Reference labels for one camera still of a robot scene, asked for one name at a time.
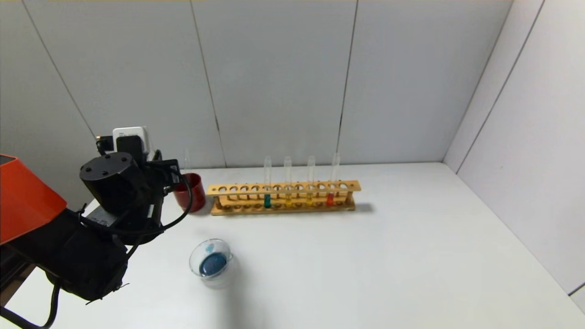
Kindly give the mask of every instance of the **wooden test tube rack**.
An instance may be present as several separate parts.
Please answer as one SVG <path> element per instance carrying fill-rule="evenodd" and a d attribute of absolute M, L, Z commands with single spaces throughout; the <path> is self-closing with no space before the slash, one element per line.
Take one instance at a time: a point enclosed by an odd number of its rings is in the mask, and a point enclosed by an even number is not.
<path fill-rule="evenodd" d="M 271 184 L 269 193 L 264 184 L 220 184 L 210 185 L 207 195 L 214 197 L 212 215 L 247 215 L 277 213 L 311 213 L 321 211 L 352 211 L 356 209 L 353 192 L 361 191 L 357 180 L 316 181 L 312 190 L 309 183 L 292 183 L 286 190 L 285 183 Z M 312 193 L 312 205 L 307 205 L 307 192 Z M 333 205 L 327 205 L 327 195 L 333 193 Z M 264 195 L 270 194 L 271 207 L 264 207 Z M 291 207 L 285 204 L 285 194 L 290 194 Z"/>

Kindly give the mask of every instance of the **orange robot part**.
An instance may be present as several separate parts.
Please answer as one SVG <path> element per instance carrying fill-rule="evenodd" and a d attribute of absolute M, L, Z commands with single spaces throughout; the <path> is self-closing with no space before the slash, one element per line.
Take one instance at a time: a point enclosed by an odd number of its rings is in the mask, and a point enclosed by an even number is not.
<path fill-rule="evenodd" d="M 18 158 L 0 155 L 0 245 L 49 223 L 66 206 Z"/>

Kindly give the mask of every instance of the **small glass bowl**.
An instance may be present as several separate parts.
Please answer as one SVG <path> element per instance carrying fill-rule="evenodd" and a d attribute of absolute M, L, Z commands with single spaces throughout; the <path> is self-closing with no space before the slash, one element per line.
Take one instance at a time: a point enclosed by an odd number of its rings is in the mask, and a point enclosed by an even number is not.
<path fill-rule="evenodd" d="M 229 268 L 233 256 L 229 245 L 221 239 L 201 242 L 189 257 L 191 272 L 209 287 L 223 287 L 229 283 Z"/>

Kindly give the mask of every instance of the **red liquid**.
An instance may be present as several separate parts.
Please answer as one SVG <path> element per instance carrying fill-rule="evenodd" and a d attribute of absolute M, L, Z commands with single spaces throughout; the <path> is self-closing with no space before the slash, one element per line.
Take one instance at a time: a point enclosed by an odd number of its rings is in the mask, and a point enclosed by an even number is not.
<path fill-rule="evenodd" d="M 333 205 L 333 193 L 327 194 L 327 205 L 328 206 L 332 206 Z"/>

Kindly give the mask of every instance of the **test tube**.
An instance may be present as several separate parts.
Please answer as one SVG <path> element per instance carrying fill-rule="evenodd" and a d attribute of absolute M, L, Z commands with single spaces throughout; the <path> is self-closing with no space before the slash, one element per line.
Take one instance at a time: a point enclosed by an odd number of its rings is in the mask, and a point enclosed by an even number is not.
<path fill-rule="evenodd" d="M 333 161 L 331 161 L 331 179 L 329 181 L 329 188 L 331 188 L 331 184 L 334 183 L 337 180 L 337 175 L 338 175 L 338 171 L 339 171 L 339 153 L 335 153 L 333 155 Z M 327 194 L 327 205 L 328 206 L 332 206 L 333 205 L 333 192 L 329 192 Z"/>
<path fill-rule="evenodd" d="M 292 207 L 293 206 L 293 195 L 290 193 L 291 190 L 293 189 L 293 177 L 291 175 L 291 167 L 293 165 L 293 162 L 291 161 L 291 157 L 287 156 L 284 158 L 284 188 L 287 191 L 287 194 L 284 195 L 284 203 L 286 204 L 287 207 Z"/>
<path fill-rule="evenodd" d="M 264 195 L 264 208 L 270 208 L 270 189 L 272 182 L 270 181 L 270 171 L 272 170 L 272 160 L 270 156 L 264 158 L 264 189 L 267 194 Z"/>
<path fill-rule="evenodd" d="M 312 190 L 315 188 L 315 157 L 310 156 L 309 161 L 307 162 L 307 205 L 313 205 L 313 192 Z"/>

